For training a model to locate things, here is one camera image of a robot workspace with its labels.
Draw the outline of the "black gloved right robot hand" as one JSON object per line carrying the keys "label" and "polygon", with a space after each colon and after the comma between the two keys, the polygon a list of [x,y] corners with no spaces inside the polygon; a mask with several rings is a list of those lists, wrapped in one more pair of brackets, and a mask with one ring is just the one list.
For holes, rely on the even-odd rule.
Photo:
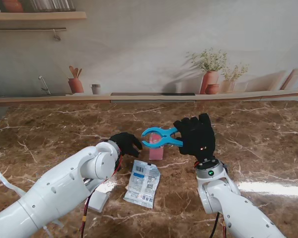
{"label": "black gloved right robot hand", "polygon": [[182,155],[194,156],[199,162],[213,158],[216,140],[207,113],[202,113],[198,117],[177,120],[173,125],[181,134],[177,140],[183,142],[183,146],[179,147]]}

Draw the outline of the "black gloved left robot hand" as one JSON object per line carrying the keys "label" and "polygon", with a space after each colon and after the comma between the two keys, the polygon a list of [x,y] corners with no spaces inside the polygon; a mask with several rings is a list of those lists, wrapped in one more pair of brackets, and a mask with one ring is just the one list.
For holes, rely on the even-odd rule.
{"label": "black gloved left robot hand", "polygon": [[130,155],[138,158],[140,154],[139,151],[143,149],[142,143],[133,134],[128,132],[115,134],[111,136],[109,140],[118,145],[122,156]]}

